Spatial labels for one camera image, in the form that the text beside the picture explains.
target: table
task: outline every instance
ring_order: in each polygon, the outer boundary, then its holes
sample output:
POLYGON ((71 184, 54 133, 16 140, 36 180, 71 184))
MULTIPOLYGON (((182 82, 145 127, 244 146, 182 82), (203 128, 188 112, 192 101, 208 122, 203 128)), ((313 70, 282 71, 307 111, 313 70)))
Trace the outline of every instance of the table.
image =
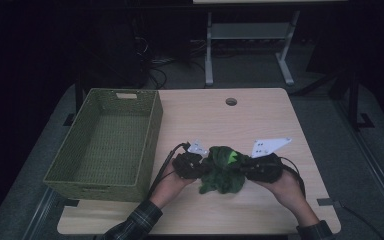
MULTIPOLYGON (((194 4, 226 4, 226 3, 316 3, 340 2, 347 0, 193 0, 194 4)), ((284 39, 282 50, 276 53, 283 78, 287 85, 294 85, 294 80, 286 64, 286 55, 291 45, 300 11, 295 11, 290 22, 276 23, 213 23, 212 13, 208 13, 207 49, 205 57, 205 84, 212 86, 213 67, 211 60, 212 39, 284 39)))
MULTIPOLYGON (((306 184, 307 200, 333 232, 340 223, 333 206, 319 206, 329 198, 285 90, 201 89, 159 91, 164 114, 159 134, 153 178, 170 150, 182 142, 199 139, 207 148, 230 146, 251 154, 254 140, 290 137, 292 142, 276 154, 292 160, 306 184), (235 98, 229 106, 226 99, 235 98)), ((201 182, 187 186, 163 209, 163 217, 150 234, 293 234, 294 216, 273 195, 246 181, 237 194, 198 193, 201 182)), ((65 206, 61 234, 102 234, 124 221, 139 203, 80 200, 65 206)))

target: hand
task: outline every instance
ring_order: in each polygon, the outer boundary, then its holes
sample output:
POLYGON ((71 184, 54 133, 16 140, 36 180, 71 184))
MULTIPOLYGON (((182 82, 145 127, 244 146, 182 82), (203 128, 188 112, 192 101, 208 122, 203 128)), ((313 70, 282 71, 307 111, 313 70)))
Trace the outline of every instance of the hand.
POLYGON ((281 178, 274 183, 254 182, 272 192, 277 201, 295 215, 300 227, 307 227, 320 222, 305 200, 299 183, 292 173, 283 170, 281 178))
POLYGON ((183 179, 174 172, 173 159, 167 165, 162 175, 163 179, 158 183, 149 199, 157 207, 162 209, 179 195, 184 187, 196 181, 196 179, 183 179))

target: sleeve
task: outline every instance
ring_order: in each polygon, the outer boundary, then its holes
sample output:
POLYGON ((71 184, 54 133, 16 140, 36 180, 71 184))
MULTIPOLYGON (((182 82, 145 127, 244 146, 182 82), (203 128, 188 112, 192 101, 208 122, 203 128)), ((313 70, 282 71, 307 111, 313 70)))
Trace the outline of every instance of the sleeve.
POLYGON ((297 227, 298 234, 302 240, 333 240, 335 235, 333 235, 329 226, 325 220, 320 221, 316 225, 308 227, 297 227))
POLYGON ((142 239, 148 235, 162 215, 163 213, 155 204, 145 200, 130 214, 125 222, 108 230, 101 240, 142 239))

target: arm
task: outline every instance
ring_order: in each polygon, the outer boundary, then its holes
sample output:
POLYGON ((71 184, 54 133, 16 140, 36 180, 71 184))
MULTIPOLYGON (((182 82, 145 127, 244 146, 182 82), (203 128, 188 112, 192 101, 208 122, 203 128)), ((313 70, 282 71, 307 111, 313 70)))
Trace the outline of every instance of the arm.
POLYGON ((150 199, 143 201, 125 222, 108 230, 102 240, 137 240, 146 237, 163 215, 161 209, 174 200, 184 187, 196 180, 180 178, 174 172, 172 162, 167 165, 163 177, 150 199))
POLYGON ((334 239, 326 222, 319 220, 305 200, 298 181, 290 172, 283 170, 282 177, 274 183, 254 182, 271 191, 277 201, 294 214, 302 239, 334 239))

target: wooden table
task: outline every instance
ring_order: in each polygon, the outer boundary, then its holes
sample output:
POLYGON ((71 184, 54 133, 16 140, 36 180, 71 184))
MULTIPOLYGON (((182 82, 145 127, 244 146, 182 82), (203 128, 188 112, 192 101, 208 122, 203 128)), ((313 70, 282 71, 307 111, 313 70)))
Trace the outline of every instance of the wooden table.
MULTIPOLYGON (((158 139, 153 178, 170 150, 199 139, 207 148, 230 146, 251 154, 254 140, 290 137, 276 154, 292 160, 306 184, 307 200, 333 232, 340 223, 329 198, 289 97, 283 89, 203 89, 160 91, 164 115, 158 139), (236 106, 228 106, 235 98, 236 106)), ((151 234, 293 234, 297 221, 273 195, 246 181, 237 194, 198 193, 201 181, 187 186, 167 207, 151 234)), ((61 234, 101 234, 124 221, 139 203, 81 200, 66 206, 61 234)))

